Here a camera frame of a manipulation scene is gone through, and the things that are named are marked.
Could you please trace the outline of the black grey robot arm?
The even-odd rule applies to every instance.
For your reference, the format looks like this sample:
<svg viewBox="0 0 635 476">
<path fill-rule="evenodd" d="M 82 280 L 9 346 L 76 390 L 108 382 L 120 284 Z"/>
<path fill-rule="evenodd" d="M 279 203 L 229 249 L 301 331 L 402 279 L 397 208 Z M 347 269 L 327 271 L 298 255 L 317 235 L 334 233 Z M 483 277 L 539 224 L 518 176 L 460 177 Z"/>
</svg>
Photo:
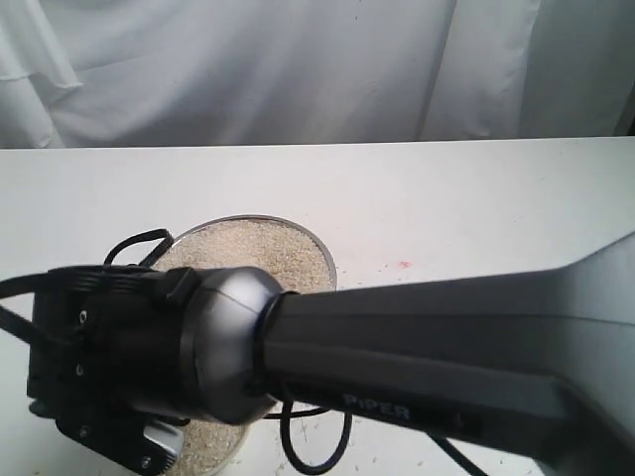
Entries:
<svg viewBox="0 0 635 476">
<path fill-rule="evenodd" d="M 143 475 L 158 416 L 244 424 L 302 402 L 528 456 L 634 471 L 634 239 L 536 272 L 299 295 L 251 267 L 52 270 L 27 394 Z"/>
</svg>

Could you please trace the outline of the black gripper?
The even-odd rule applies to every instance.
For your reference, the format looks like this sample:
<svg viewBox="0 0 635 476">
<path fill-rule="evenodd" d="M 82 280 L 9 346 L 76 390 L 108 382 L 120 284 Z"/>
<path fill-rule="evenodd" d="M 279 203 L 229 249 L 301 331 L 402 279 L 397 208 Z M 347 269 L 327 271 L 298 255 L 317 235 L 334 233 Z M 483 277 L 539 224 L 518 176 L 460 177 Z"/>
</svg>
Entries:
<svg viewBox="0 0 635 476">
<path fill-rule="evenodd" d="M 180 346 L 197 287 L 189 268 L 44 274 L 33 321 L 60 347 L 30 352 L 30 413 L 128 469 L 164 469 L 144 428 L 152 420 L 176 426 L 185 415 Z"/>
</svg>

